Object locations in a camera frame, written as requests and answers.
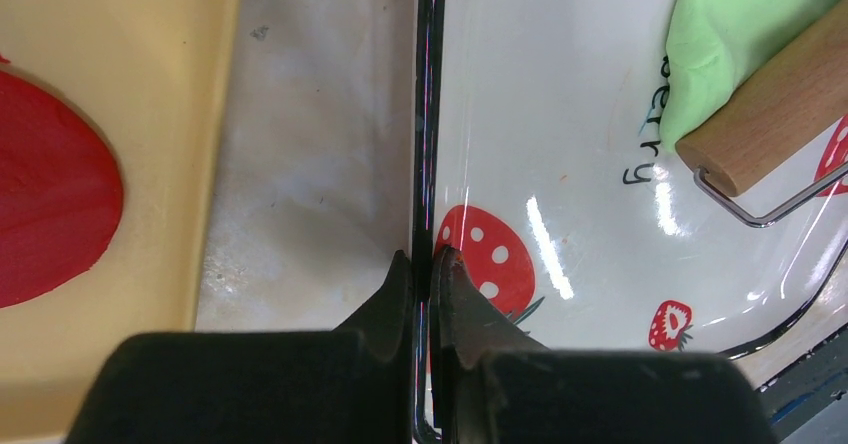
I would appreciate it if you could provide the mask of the green dough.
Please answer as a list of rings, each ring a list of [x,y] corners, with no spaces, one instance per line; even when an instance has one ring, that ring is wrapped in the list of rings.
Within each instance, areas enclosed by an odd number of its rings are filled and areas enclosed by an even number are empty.
[[[676,0],[666,40],[670,91],[659,136],[676,143],[840,0]]]

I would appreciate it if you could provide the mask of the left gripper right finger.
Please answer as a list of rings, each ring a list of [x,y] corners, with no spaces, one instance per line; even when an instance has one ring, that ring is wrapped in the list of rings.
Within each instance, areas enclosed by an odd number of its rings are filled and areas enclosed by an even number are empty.
[[[703,353],[552,350],[433,259],[433,413],[447,443],[772,443],[744,375]]]

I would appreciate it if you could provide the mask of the wooden rolling pin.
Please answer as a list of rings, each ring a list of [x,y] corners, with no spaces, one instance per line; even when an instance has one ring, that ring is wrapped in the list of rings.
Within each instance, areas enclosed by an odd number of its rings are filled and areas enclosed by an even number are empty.
[[[695,185],[737,220],[766,228],[835,185],[840,164],[763,216],[735,203],[847,112],[847,1],[830,11],[746,80],[675,149]]]

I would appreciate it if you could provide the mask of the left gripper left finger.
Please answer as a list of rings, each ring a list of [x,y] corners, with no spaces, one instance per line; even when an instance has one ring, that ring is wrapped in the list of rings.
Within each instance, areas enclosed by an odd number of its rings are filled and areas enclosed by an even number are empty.
[[[382,286],[330,331],[145,333],[105,361],[70,443],[408,443],[413,285]]]

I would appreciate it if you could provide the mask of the white strawberry tray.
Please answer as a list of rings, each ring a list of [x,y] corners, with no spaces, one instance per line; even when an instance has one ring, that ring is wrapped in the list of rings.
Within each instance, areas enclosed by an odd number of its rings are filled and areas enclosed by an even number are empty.
[[[732,360],[784,437],[847,386],[847,197],[765,229],[660,141],[675,0],[419,0],[413,258],[449,247],[473,332]]]

